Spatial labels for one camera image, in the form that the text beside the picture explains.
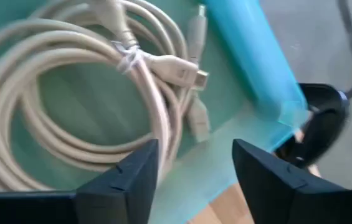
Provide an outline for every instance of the cable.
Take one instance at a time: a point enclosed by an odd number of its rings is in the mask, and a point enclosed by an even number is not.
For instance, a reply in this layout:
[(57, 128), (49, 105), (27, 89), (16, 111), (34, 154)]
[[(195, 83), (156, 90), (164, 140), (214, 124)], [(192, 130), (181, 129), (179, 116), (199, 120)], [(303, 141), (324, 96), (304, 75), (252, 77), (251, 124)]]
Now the cable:
[[(145, 18), (157, 36), (125, 11)], [(121, 44), (82, 27), (94, 24), (109, 29)], [(134, 34), (154, 43), (163, 55), (142, 51)], [(147, 140), (158, 139), (158, 180), (163, 180), (180, 144), (190, 92), (203, 89), (207, 80), (207, 73), (188, 61), (184, 36), (169, 16), (144, 0), (54, 1), (29, 19), (0, 29), (0, 45), (11, 37), (22, 40), (0, 57), (0, 190), (51, 189), (23, 171), (12, 155), (10, 124), (18, 102), (37, 142), (55, 157), (83, 169), (104, 171)], [(152, 133), (118, 146), (99, 146), (69, 134), (45, 114), (39, 75), (73, 63), (124, 65), (125, 58), (131, 60), (123, 72), (147, 105)]]

